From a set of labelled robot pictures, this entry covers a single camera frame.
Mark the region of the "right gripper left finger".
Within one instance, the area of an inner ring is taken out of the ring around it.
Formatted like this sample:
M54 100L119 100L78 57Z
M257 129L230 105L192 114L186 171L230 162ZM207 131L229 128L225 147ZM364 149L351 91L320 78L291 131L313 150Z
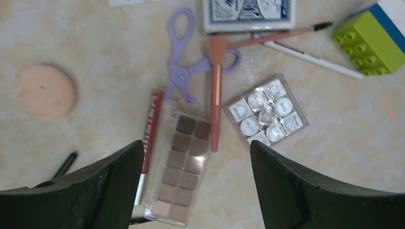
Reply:
M70 174L28 188L1 191L3 229L127 229L143 144L134 141Z

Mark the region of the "brown eyeshadow palette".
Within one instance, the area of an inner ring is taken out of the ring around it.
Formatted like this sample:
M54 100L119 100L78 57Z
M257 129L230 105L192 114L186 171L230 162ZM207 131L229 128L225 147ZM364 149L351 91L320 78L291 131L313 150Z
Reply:
M209 121L181 111L172 112L145 218L187 226L210 156Z

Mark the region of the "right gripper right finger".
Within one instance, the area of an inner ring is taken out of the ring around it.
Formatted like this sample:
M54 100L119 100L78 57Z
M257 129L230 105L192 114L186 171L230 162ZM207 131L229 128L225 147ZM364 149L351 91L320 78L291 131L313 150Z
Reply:
M252 171L267 229L402 229L405 196L345 183L255 140Z

